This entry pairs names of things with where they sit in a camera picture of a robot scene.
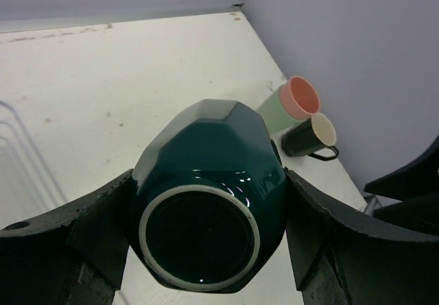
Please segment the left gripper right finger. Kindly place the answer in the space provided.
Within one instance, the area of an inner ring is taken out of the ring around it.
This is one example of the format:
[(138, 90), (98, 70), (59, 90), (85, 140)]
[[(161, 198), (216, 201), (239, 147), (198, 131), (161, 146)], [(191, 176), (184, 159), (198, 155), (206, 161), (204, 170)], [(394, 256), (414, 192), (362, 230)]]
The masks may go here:
[(287, 244), (304, 304), (437, 304), (438, 233), (376, 219), (286, 169)]

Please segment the light green plastic cup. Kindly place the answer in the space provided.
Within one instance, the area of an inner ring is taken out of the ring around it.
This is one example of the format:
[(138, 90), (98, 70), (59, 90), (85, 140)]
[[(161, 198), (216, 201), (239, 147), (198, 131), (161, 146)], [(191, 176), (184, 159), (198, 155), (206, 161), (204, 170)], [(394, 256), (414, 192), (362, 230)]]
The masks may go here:
[(291, 117), (282, 106), (280, 100), (280, 90), (274, 91), (257, 109), (256, 112), (261, 115), (266, 129), (270, 135), (296, 127), (302, 121)]

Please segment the black mug with handle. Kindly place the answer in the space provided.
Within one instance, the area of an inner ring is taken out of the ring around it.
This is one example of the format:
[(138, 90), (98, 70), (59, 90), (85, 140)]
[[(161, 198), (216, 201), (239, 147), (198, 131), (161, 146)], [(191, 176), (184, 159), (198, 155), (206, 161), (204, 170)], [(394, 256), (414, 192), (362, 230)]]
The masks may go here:
[(326, 162), (339, 156), (336, 142), (337, 133), (332, 122), (324, 114), (317, 113), (285, 133), (281, 148), (289, 157), (310, 156)]

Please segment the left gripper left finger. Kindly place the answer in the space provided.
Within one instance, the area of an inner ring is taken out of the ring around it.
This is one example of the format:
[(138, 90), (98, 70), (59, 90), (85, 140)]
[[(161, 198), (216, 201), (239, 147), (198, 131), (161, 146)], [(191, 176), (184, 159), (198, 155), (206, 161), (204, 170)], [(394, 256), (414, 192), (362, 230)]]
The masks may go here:
[(2, 304), (112, 304), (128, 253), (131, 171), (1, 230)]

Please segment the pink cup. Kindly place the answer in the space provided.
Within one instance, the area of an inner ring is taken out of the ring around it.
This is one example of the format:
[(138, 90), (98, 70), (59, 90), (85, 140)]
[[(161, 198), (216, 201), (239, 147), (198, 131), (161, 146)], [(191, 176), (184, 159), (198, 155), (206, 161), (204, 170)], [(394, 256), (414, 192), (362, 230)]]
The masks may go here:
[(300, 76), (291, 77), (280, 87), (279, 98), (289, 116), (299, 121), (309, 119), (321, 109), (315, 88)]

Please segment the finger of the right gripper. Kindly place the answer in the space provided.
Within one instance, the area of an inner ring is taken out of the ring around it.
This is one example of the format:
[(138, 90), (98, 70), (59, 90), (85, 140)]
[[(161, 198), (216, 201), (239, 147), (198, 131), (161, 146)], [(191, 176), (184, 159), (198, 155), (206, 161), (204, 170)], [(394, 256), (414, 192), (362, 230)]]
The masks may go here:
[(437, 192), (438, 142), (433, 142), (411, 163), (367, 183), (364, 191), (399, 201)]
[(438, 194), (406, 199), (374, 211), (380, 220), (372, 239), (438, 242)]

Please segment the dark teal cup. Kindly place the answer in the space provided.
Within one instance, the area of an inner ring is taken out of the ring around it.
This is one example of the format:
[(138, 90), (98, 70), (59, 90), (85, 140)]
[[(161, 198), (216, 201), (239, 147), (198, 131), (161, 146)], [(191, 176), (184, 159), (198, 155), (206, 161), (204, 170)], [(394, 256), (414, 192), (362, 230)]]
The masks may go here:
[(261, 116), (203, 99), (176, 115), (132, 172), (126, 234), (163, 286), (235, 293), (276, 251), (287, 178)]

